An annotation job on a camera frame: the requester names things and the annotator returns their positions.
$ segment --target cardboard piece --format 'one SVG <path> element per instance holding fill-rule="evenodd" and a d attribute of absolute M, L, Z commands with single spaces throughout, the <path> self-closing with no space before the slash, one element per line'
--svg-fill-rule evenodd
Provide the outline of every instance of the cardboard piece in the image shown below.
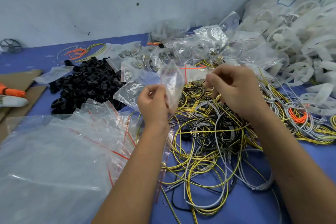
<path fill-rule="evenodd" d="M 15 124 L 11 124 L 10 132 L 20 123 L 23 119 L 23 116 L 26 116 L 36 101 L 40 98 L 42 93 L 45 91 L 46 86 L 37 86 L 31 87 L 26 92 L 26 99 L 28 100 L 28 105 L 23 107 L 14 107 L 11 108 L 9 113 L 6 115 L 6 118 L 20 117 L 15 119 Z M 8 136 L 6 119 L 0 122 L 0 143 Z"/>
<path fill-rule="evenodd" d="M 0 82 L 9 88 L 26 91 L 34 82 L 34 78 L 38 77 L 41 73 L 42 70 L 35 69 L 27 72 L 0 74 Z M 11 107 L 0 108 L 0 122 L 2 122 L 10 110 Z"/>

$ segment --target forearm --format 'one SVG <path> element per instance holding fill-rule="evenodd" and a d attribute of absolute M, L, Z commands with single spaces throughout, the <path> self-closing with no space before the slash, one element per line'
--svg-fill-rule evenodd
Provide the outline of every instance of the forearm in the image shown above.
<path fill-rule="evenodd" d="M 168 132 L 145 128 L 92 223 L 148 223 Z"/>
<path fill-rule="evenodd" d="M 251 122 L 293 223 L 336 223 L 336 187 L 271 111 Z"/>

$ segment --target blue table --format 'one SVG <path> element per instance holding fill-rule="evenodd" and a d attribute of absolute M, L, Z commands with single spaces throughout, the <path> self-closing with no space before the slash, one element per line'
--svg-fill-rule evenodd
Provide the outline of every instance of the blue table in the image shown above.
<path fill-rule="evenodd" d="M 143 45 L 146 45 L 148 35 L 131 35 L 124 37 L 115 37 L 107 39 L 99 39 L 94 41 L 86 41 L 81 43 L 72 44 L 59 44 L 53 46 L 27 48 L 19 54 L 2 53 L 0 55 L 0 73 L 13 73 L 28 71 L 31 69 L 42 69 L 43 72 L 48 72 L 52 67 L 56 66 L 53 60 L 56 60 L 56 54 L 62 49 L 75 44 L 83 44 L 87 47 L 91 44 L 97 43 L 111 43 L 111 44 L 125 44 L 132 41 L 141 41 Z M 302 87 L 294 89 L 302 93 Z M 50 104 L 52 101 L 60 97 L 60 93 L 51 94 L 46 90 L 39 101 L 35 104 L 29 113 L 29 116 L 34 115 L 49 115 L 51 112 Z M 334 167 L 336 165 L 336 145 L 313 145 L 310 143 L 302 142 L 303 147 L 317 162 L 317 164 L 336 182 L 336 171 Z M 190 149 L 190 144 L 185 143 L 184 149 Z M 254 165 L 260 173 L 268 178 L 270 176 L 271 169 L 265 159 L 265 156 L 260 152 L 249 153 L 251 164 Z M 170 158 L 168 164 L 173 165 L 173 159 Z M 261 177 L 249 167 L 244 167 L 249 182 L 254 185 L 263 183 Z M 167 173 L 165 176 L 166 182 L 172 182 L 174 176 Z M 205 175 L 199 175 L 196 179 L 199 183 L 205 185 L 218 184 L 219 180 L 213 176 L 211 172 Z M 280 198 L 280 194 L 275 185 L 272 187 Z M 192 195 L 196 204 L 209 205 L 215 202 L 218 198 L 217 194 L 208 192 L 202 188 L 191 187 Z M 167 196 L 171 199 L 172 192 L 168 192 Z M 180 208 L 188 208 L 183 199 L 183 186 L 176 188 L 174 193 L 174 202 Z M 283 209 L 282 216 L 283 223 L 290 223 L 287 212 Z M 184 212 L 175 209 L 175 213 L 182 223 L 192 223 L 193 219 L 191 213 Z M 167 206 L 166 200 L 160 193 L 157 204 L 153 206 L 153 212 L 151 217 L 152 223 L 175 223 L 173 214 L 170 208 Z M 247 188 L 242 182 L 237 181 L 237 184 L 233 191 L 229 194 L 225 205 L 214 216 L 205 217 L 198 215 L 199 223 L 279 223 L 279 209 L 274 194 L 271 190 L 265 192 L 255 192 Z"/>

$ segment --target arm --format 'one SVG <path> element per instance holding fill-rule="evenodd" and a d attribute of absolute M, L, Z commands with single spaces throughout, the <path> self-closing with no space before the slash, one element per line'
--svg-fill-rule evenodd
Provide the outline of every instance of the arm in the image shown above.
<path fill-rule="evenodd" d="M 292 222 L 336 223 L 335 184 L 267 106 L 253 71 L 221 65 L 207 75 L 206 86 L 254 128 Z"/>
<path fill-rule="evenodd" d="M 92 224 L 148 223 L 169 132 L 165 88 L 147 86 L 138 98 L 145 129 Z"/>

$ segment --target hand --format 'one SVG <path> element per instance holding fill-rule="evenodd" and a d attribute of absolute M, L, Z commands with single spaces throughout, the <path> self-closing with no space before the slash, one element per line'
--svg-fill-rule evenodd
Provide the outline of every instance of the hand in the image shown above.
<path fill-rule="evenodd" d="M 146 86 L 138 97 L 138 107 L 145 120 L 145 126 L 155 130 L 169 131 L 166 88 L 162 85 Z"/>
<path fill-rule="evenodd" d="M 221 94 L 221 102 L 226 103 L 235 113 L 247 121 L 258 118 L 269 111 L 257 78 L 246 66 L 222 64 L 207 74 L 205 87 L 213 86 L 212 97 Z"/>

